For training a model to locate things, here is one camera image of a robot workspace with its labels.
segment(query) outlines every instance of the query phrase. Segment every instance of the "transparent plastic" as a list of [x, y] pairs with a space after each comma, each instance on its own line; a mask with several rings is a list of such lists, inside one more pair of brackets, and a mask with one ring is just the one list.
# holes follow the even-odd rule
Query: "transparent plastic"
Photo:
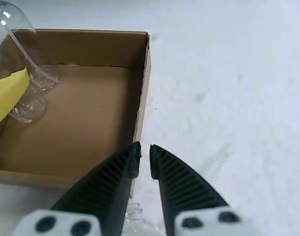
[[165, 231], [142, 218], [142, 208], [139, 203], [127, 205], [122, 236], [165, 236]]
[[16, 70], [27, 68], [33, 92], [50, 91], [57, 86], [59, 67], [46, 54], [35, 29], [17, 6], [0, 0], [0, 46], [5, 39], [8, 44], [1, 52], [15, 60]]
[[[5, 78], [13, 72], [13, 63], [0, 53], [0, 79]], [[44, 117], [46, 112], [46, 101], [41, 93], [37, 91], [35, 84], [30, 81], [25, 94], [13, 107], [9, 115], [21, 123], [32, 123]]]

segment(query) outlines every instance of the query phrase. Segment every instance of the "yellow object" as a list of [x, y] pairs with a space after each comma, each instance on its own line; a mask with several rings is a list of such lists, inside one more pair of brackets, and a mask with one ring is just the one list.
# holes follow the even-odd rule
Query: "yellow object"
[[16, 105], [28, 85], [29, 76], [26, 69], [0, 80], [0, 122]]

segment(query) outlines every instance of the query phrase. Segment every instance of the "ridged rubber pad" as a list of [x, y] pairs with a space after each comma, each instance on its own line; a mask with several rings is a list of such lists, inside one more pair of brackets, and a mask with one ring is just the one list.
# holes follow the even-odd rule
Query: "ridged rubber pad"
[[53, 210], [95, 215], [103, 236], [120, 236], [131, 181], [138, 176], [140, 143], [115, 152], [70, 188]]
[[150, 166], [152, 178], [159, 180], [168, 236], [174, 235], [174, 220], [180, 212], [227, 205], [199, 174], [159, 146], [150, 147]]

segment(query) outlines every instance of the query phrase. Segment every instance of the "brown cardboard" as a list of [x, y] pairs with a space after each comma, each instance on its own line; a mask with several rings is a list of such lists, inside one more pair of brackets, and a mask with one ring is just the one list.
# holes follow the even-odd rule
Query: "brown cardboard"
[[41, 121], [0, 123], [0, 183], [65, 189], [115, 150], [140, 140], [149, 37], [59, 29], [38, 34], [60, 64], [61, 81], [46, 95]]

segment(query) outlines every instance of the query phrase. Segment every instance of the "white surface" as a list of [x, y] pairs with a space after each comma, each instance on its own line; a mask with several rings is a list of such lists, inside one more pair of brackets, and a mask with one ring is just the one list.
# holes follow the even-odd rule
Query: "white surface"
[[[134, 199], [147, 219], [162, 224], [148, 159], [155, 143], [204, 176], [264, 235], [300, 236], [300, 0], [12, 2], [36, 28], [150, 33]], [[1, 186], [0, 221], [58, 197]]]

